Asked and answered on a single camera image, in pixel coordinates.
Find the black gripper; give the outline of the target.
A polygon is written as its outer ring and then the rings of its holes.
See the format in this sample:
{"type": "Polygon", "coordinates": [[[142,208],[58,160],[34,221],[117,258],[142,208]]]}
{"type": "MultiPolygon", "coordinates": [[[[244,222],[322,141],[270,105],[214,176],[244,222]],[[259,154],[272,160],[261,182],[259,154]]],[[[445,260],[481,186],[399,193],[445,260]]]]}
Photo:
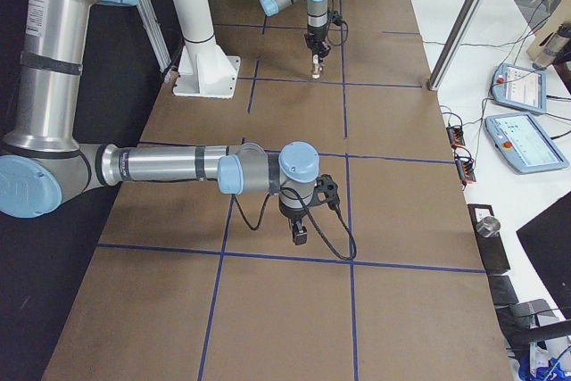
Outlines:
{"type": "Polygon", "coordinates": [[[282,215],[289,219],[289,228],[292,233],[292,241],[295,245],[306,244],[308,231],[303,225],[303,218],[310,211],[308,208],[292,208],[279,201],[278,208],[282,215]]]}
{"type": "Polygon", "coordinates": [[[325,59],[330,52],[329,44],[322,38],[314,33],[306,33],[304,35],[306,46],[311,50],[312,65],[323,70],[325,68],[325,59]]]}

